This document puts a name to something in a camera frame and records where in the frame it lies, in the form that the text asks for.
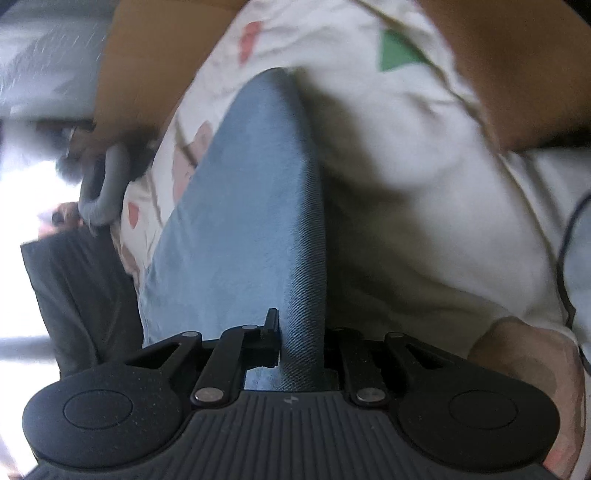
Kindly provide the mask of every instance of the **ribbed rubber surface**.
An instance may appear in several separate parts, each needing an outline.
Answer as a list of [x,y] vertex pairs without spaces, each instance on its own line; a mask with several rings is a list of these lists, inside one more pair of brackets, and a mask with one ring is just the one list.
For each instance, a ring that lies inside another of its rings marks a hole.
[[387,416],[339,392],[243,392],[201,411],[167,450],[111,472],[61,471],[42,463],[29,480],[551,480],[540,465],[483,475],[440,466],[408,447]]

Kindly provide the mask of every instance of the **denim fabric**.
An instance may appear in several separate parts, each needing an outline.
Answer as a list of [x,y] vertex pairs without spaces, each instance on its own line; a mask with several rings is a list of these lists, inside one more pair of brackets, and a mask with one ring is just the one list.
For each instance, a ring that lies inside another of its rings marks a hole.
[[319,169],[296,87],[267,70],[239,92],[168,220],[140,292],[145,344],[262,325],[277,308],[275,369],[247,388],[324,387],[326,247]]

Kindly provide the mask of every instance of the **metal rivet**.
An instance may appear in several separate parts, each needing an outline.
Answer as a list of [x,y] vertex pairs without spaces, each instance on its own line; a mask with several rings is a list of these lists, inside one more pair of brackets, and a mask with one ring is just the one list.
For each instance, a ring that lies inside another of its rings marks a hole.
[[215,387],[200,388],[195,392],[195,400],[204,403],[212,403],[220,401],[223,398],[223,391]]
[[357,400],[365,403],[376,403],[386,398],[386,393],[379,388],[362,388],[357,392]]

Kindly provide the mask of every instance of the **dark gray fabric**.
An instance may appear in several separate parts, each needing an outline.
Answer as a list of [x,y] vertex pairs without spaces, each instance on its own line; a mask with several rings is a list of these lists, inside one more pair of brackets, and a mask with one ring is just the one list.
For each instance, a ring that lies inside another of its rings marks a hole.
[[86,224],[106,226],[121,216],[130,170],[129,153],[122,143],[110,147],[105,158],[85,168],[78,211]]
[[62,377],[141,348],[135,289],[108,229],[61,232],[21,252]]
[[321,389],[325,253],[309,128],[288,74],[268,70],[239,92],[163,230],[140,292],[145,343],[218,338],[277,308],[280,365],[246,386]]

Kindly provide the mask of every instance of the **black plastic device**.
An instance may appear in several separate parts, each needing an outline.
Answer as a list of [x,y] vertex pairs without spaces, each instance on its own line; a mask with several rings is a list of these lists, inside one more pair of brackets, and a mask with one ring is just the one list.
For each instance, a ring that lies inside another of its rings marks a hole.
[[327,330],[334,389],[245,391],[273,367],[278,312],[202,341],[184,332],[37,393],[29,480],[551,480],[559,427],[536,388],[406,336]]

